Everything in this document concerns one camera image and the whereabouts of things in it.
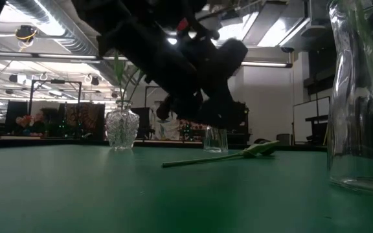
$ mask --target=desk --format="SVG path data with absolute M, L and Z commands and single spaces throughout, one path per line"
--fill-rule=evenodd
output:
M 373 232 L 373 195 L 329 185 L 324 152 L 161 168 L 212 155 L 0 148 L 0 232 Z
M 311 124 L 311 142 L 313 144 L 323 144 L 324 137 L 326 134 L 326 128 L 328 127 L 328 123 L 320 123 L 320 121 L 328 120 L 328 115 L 323 116 L 314 116 L 306 118 L 307 122 Z

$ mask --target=cable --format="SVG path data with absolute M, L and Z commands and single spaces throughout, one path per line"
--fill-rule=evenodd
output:
M 21 48 L 18 50 L 18 52 L 22 52 L 25 48 L 28 48 L 28 47 L 21 47 Z M 2 70 L 0 71 L 0 75 L 1 75 L 3 72 L 5 72 L 5 70 L 6 70 L 6 69 L 11 65 L 11 63 L 12 63 L 13 61 L 14 61 L 14 59 L 11 60 L 10 62 L 8 62 L 7 65 L 5 65 L 4 69 L 2 69 Z
M 88 74 L 85 78 L 84 78 L 84 82 L 85 83 L 91 83 L 91 75 Z
M 29 44 L 26 44 L 25 42 L 22 42 L 22 41 L 18 41 L 18 46 L 22 49 L 25 49 L 25 48 L 28 48 L 28 47 L 31 47 L 32 45 L 34 44 L 34 40 L 31 41 Z
M 19 36 L 16 36 L 16 38 L 17 38 L 17 39 L 27 39 L 27 40 L 29 40 L 31 37 L 33 37 L 33 36 L 35 36 L 35 35 L 37 34 L 37 31 L 38 31 L 38 30 L 35 30 L 33 34 L 31 34 L 31 35 L 29 35 L 29 36 L 26 36 L 26 37 L 24 37 L 24 38 L 21 38 L 21 37 L 19 37 Z

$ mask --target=clear glass vase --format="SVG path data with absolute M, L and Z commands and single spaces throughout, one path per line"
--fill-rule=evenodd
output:
M 115 150 L 130 149 L 139 128 L 139 115 L 130 110 L 129 102 L 117 104 L 117 110 L 106 116 L 107 139 Z
M 373 192 L 373 1 L 333 1 L 329 12 L 338 54 L 328 128 L 330 179 Z
M 227 130 L 207 126 L 204 138 L 204 150 L 211 153 L 228 152 Z

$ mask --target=green leaf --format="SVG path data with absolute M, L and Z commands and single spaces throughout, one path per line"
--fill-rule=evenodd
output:
M 144 75 L 145 73 L 142 70 L 139 70 L 139 75 L 137 77 L 137 83 L 141 82 Z
M 261 152 L 265 152 L 268 149 L 271 149 L 273 146 L 276 146 L 278 143 L 279 141 L 266 142 L 264 144 L 253 144 L 247 149 L 243 150 L 243 152 L 257 156 L 257 154 Z
M 119 86 L 122 85 L 124 67 L 125 67 L 125 61 L 119 60 L 119 52 L 116 50 L 115 51 L 115 74 L 116 74 L 116 78 L 119 83 Z

